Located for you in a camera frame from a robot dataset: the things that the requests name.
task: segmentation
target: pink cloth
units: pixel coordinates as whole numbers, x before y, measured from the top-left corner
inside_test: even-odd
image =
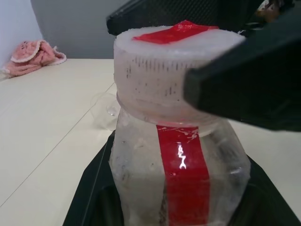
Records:
[[[10,62],[4,66],[4,71],[10,77],[24,75],[46,65],[58,65],[65,62],[66,55],[51,48],[45,40],[24,41],[13,52]]]

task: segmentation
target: red tape on cap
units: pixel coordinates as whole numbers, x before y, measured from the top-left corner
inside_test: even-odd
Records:
[[[206,225],[209,172],[198,128],[157,126],[166,177],[169,226]]]
[[[133,40],[152,42],[156,44],[168,44],[212,29],[218,29],[218,27],[197,25],[185,20],[176,24],[170,29],[143,34],[141,36],[133,37]]]

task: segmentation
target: white wall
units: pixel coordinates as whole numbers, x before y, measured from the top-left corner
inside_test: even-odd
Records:
[[[41,38],[30,0],[0,0],[0,67],[20,42]]]

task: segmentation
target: black holder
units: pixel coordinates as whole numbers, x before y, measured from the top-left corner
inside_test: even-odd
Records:
[[[85,169],[63,226],[123,226],[109,166],[115,132]],[[263,169],[251,158],[251,179],[229,226],[301,226]]]

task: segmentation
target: table surface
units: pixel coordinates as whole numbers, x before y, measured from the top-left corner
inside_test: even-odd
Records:
[[[83,170],[110,131],[90,102],[115,94],[113,60],[69,59],[0,81],[0,225],[61,226]],[[231,122],[246,152],[301,219],[301,134]]]

